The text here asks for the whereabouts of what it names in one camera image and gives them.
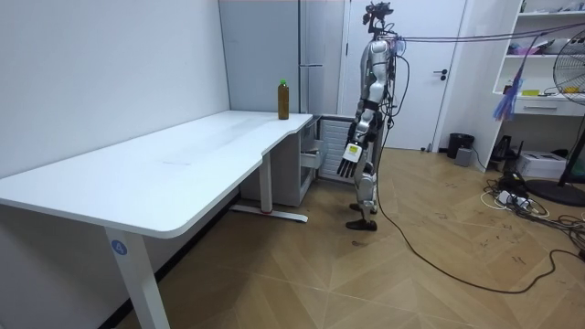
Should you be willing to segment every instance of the desk leg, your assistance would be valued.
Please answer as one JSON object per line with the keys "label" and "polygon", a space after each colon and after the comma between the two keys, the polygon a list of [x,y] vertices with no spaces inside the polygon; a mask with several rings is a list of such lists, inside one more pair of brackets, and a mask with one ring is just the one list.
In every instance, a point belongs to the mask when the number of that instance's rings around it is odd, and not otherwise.
{"label": "desk leg", "polygon": [[277,218],[291,219],[306,223],[309,218],[304,215],[297,215],[282,211],[272,211],[272,180],[271,180],[271,154],[266,153],[262,157],[260,165],[260,201],[261,208],[234,205],[231,210],[259,214]]}
{"label": "desk leg", "polygon": [[106,228],[113,255],[143,329],[169,329],[143,237]]}

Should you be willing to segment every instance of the humanoid robot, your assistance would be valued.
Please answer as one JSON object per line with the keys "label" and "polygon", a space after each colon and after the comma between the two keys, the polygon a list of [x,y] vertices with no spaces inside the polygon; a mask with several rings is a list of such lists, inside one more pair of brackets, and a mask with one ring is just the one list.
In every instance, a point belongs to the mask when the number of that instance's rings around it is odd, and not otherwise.
{"label": "humanoid robot", "polygon": [[361,97],[356,118],[347,134],[346,150],[337,169],[337,174],[342,177],[354,177],[357,203],[349,207],[362,214],[361,219],[346,223],[349,229],[378,229],[370,216],[378,212],[376,181],[384,132],[384,117],[380,108],[382,104],[391,107],[394,96],[392,90],[398,39],[395,33],[387,30],[385,24],[385,17],[393,11],[390,3],[371,4],[366,7],[364,15],[364,25],[369,24],[368,33],[374,35],[362,55]]}

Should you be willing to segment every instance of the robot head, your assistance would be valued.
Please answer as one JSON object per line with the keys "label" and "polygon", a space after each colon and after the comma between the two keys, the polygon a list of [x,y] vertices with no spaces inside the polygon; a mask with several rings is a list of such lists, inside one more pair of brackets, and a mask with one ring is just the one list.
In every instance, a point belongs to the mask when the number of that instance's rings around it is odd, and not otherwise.
{"label": "robot head", "polygon": [[378,3],[374,5],[373,2],[366,6],[366,13],[364,14],[364,25],[367,23],[374,23],[374,19],[384,22],[384,17],[392,14],[394,9],[390,9],[390,2]]}

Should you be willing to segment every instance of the white box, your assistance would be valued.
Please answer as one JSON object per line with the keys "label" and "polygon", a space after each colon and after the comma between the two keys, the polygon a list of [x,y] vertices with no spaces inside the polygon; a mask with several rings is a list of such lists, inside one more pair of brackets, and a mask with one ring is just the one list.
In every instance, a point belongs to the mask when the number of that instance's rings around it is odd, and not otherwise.
{"label": "white box", "polygon": [[522,151],[516,170],[523,177],[559,179],[566,165],[567,159],[550,152]]}

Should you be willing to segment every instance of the green bottle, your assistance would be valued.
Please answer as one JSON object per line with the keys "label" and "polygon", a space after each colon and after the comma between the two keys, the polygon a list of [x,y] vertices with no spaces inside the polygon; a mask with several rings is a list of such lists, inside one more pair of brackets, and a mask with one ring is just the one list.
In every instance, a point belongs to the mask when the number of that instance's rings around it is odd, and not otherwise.
{"label": "green bottle", "polygon": [[289,119],[289,86],[286,85],[285,79],[282,79],[278,86],[278,118]]}

